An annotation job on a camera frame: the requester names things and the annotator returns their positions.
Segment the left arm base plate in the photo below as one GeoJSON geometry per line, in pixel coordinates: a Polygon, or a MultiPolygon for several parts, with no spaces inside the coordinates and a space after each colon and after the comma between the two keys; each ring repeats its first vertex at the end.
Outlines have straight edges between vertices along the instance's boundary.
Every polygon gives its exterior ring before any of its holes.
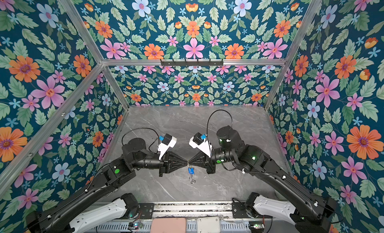
{"type": "Polygon", "coordinates": [[[139,203],[132,212],[132,219],[149,220],[153,216],[154,208],[154,203],[139,203]]]}

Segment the black wall hook rail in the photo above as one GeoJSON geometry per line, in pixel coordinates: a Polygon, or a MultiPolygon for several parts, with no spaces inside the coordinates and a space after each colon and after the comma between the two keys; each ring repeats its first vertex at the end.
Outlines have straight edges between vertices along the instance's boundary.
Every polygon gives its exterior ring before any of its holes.
{"type": "Polygon", "coordinates": [[[160,60],[161,66],[180,66],[180,67],[189,67],[189,66],[201,66],[201,67],[210,67],[210,66],[223,66],[223,60],[212,60],[212,59],[197,59],[197,60],[160,60]]]}

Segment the green circuit board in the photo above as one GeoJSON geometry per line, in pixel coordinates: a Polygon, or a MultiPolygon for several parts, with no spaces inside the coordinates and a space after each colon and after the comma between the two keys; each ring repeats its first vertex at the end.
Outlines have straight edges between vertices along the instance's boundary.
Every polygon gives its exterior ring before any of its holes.
{"type": "Polygon", "coordinates": [[[251,233],[263,233],[265,230],[264,224],[249,224],[251,233]]]}
{"type": "Polygon", "coordinates": [[[138,231],[140,229],[142,229],[142,227],[144,226],[142,223],[134,223],[134,222],[131,222],[129,223],[129,230],[135,230],[135,231],[138,231]]]}

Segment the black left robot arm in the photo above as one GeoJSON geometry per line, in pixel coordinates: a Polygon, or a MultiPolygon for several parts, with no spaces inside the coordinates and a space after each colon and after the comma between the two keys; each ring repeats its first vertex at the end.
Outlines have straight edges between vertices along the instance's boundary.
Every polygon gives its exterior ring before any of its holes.
{"type": "Polygon", "coordinates": [[[140,215],[140,205],[132,193],[123,194],[112,203],[84,211],[101,198],[113,193],[136,176],[137,169],[157,169],[159,175],[187,166],[187,160],[166,150],[159,156],[146,147],[142,138],[122,146],[121,157],[103,166],[82,189],[56,206],[26,217],[28,233],[80,233],[114,219],[132,219],[140,215]]]}

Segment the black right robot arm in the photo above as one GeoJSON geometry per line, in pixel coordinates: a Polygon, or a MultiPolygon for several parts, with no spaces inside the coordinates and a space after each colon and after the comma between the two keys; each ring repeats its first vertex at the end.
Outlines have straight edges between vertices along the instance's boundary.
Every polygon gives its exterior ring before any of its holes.
{"type": "Polygon", "coordinates": [[[208,136],[196,133],[189,141],[197,148],[189,164],[205,168],[208,174],[216,172],[216,165],[232,163],[243,174],[257,177],[284,197],[283,201],[269,199],[252,193],[245,206],[249,211],[269,216],[295,226],[300,233],[327,233],[337,203],[330,197],[323,198],[309,191],[285,172],[269,154],[255,145],[245,144],[231,126],[217,131],[219,147],[214,148],[208,136]]]}

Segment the aluminium front rail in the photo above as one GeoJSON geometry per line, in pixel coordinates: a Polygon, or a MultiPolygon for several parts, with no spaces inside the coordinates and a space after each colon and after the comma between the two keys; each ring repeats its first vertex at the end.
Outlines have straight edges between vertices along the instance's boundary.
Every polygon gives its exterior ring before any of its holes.
{"type": "MultiPolygon", "coordinates": [[[[148,202],[154,203],[152,218],[163,217],[221,217],[233,218],[232,201],[205,201],[205,202],[148,202]]],[[[276,201],[266,197],[257,197],[251,204],[260,217],[270,216],[283,221],[290,221],[297,209],[288,201],[276,201]]]]}

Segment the pink box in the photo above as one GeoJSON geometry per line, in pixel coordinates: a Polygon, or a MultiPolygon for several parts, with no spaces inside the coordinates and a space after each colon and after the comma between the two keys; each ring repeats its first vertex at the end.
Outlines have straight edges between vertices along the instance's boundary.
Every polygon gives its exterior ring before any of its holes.
{"type": "Polygon", "coordinates": [[[186,233],[187,220],[185,218],[158,218],[151,224],[150,233],[186,233]]]}

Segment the green circuit board left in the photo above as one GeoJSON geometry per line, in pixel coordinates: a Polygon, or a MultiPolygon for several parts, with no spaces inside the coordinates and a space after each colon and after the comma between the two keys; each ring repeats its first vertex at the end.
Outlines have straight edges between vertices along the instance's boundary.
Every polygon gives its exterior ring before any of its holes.
{"type": "Polygon", "coordinates": [[[135,230],[135,231],[138,231],[140,229],[142,229],[142,227],[144,226],[142,223],[134,223],[134,222],[131,222],[129,223],[129,230],[135,230]]]}

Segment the green circuit board right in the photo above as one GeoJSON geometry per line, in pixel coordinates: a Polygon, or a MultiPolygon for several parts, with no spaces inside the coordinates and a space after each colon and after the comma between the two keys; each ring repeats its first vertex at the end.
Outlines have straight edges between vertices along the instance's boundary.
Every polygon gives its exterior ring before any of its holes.
{"type": "Polygon", "coordinates": [[[263,233],[265,230],[264,224],[249,224],[251,233],[263,233]]]}

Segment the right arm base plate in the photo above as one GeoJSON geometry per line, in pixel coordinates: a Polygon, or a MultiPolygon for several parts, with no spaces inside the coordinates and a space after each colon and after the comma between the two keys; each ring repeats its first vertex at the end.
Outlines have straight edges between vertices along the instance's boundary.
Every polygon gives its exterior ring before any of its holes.
{"type": "Polygon", "coordinates": [[[256,219],[260,217],[255,210],[246,207],[241,202],[232,202],[232,215],[234,219],[256,219]]]}

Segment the white box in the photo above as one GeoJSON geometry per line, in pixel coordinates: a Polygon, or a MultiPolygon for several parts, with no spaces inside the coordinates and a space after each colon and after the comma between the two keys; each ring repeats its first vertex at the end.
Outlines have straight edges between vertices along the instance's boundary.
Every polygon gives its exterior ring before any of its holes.
{"type": "Polygon", "coordinates": [[[197,219],[197,233],[220,233],[219,217],[204,217],[197,219]]]}

